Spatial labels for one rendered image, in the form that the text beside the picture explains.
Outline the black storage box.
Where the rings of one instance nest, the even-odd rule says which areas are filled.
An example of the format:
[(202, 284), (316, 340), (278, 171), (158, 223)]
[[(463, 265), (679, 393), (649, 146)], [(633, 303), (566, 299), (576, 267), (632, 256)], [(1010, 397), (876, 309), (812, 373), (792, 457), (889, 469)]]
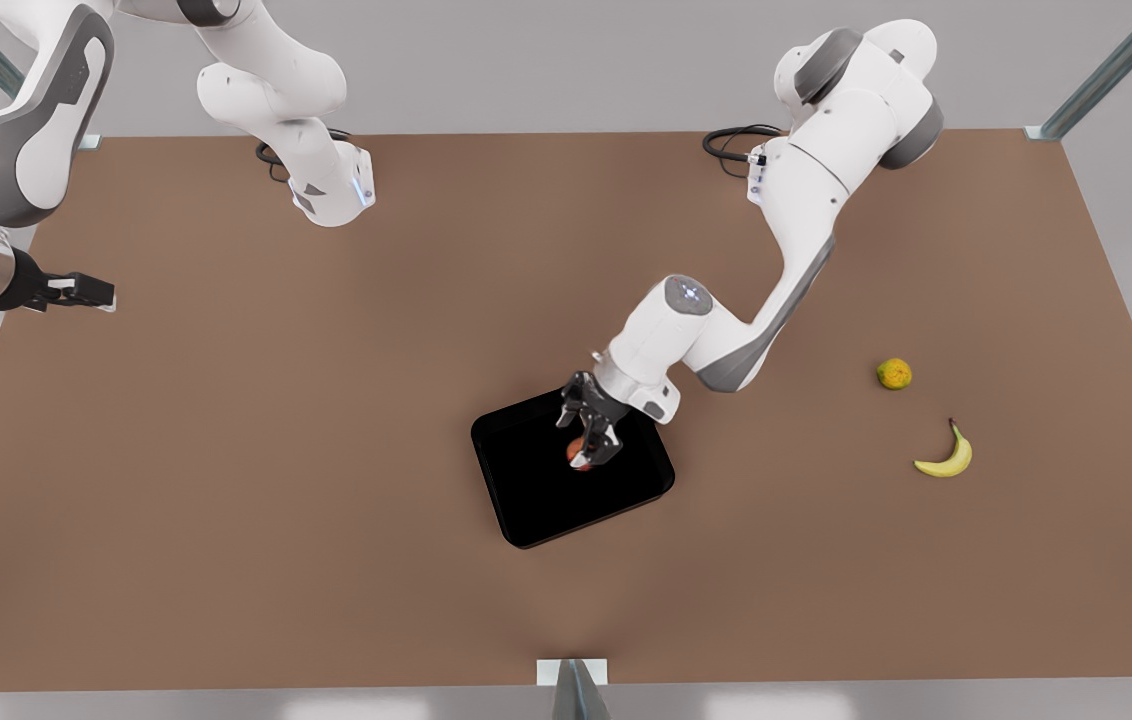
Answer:
[(616, 428), (621, 451), (581, 471), (571, 468), (567, 448), (583, 425), (558, 428), (560, 414), (561, 392), (552, 389), (480, 415), (471, 427), (501, 534), (521, 550), (615, 518), (674, 487), (672, 462), (648, 415), (625, 415)]

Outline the yellow banana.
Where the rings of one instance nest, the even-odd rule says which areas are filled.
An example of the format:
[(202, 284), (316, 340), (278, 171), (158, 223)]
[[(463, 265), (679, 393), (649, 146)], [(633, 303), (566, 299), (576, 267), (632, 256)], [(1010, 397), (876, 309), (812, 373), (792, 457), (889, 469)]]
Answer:
[(928, 477), (951, 478), (964, 473), (964, 470), (969, 468), (974, 458), (972, 443), (964, 437), (954, 418), (949, 418), (947, 425), (954, 436), (953, 451), (942, 461), (914, 460), (915, 470), (921, 471)]

